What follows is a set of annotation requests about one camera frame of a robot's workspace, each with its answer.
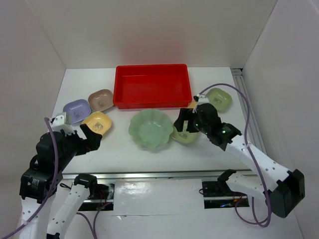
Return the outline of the large green scalloped bowl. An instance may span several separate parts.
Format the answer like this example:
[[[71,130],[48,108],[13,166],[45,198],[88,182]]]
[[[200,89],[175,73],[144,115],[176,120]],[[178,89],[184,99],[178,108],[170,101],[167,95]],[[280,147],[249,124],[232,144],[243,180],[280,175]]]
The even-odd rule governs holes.
[[[131,118],[128,133],[137,145],[153,149],[168,143],[173,126],[164,112],[145,109]]]

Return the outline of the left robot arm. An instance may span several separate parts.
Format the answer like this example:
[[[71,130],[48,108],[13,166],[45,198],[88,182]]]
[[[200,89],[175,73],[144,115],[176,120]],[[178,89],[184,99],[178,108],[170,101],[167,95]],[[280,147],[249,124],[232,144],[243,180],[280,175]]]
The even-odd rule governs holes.
[[[40,137],[36,145],[37,154],[20,180],[21,239],[64,238],[84,200],[98,194],[97,178],[81,173],[75,178],[58,212],[53,218],[49,217],[63,170],[75,156],[97,150],[102,136],[85,124],[80,126],[85,139],[74,130],[67,132],[61,127],[53,129],[49,122],[46,124],[48,132]]]

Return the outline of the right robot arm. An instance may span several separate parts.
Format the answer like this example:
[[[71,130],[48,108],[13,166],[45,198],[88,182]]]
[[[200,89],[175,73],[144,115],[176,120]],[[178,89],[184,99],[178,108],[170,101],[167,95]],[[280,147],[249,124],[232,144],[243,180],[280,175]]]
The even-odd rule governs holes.
[[[251,142],[245,141],[239,129],[221,121],[213,105],[204,103],[193,109],[180,109],[174,126],[182,131],[185,122],[188,132],[203,133],[212,144],[235,156],[260,177],[261,182],[256,183],[236,170],[226,170],[217,184],[222,195],[233,191],[264,199],[270,203],[271,212],[280,218],[286,218],[305,197],[304,174],[278,164]]]

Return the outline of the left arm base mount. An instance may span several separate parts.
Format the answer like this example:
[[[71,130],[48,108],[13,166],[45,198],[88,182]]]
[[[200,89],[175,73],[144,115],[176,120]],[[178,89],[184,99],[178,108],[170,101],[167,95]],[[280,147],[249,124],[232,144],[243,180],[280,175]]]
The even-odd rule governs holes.
[[[115,184],[99,183],[97,180],[74,182],[66,199],[61,204],[73,211],[112,211],[114,207]]]

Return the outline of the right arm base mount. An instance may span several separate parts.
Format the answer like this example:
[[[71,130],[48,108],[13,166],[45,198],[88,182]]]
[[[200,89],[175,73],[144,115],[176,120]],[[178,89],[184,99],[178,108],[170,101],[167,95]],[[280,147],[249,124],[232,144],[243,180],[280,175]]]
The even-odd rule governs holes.
[[[249,207],[248,198],[245,194],[223,190],[217,181],[203,181],[202,188],[198,190],[203,196],[205,209]]]

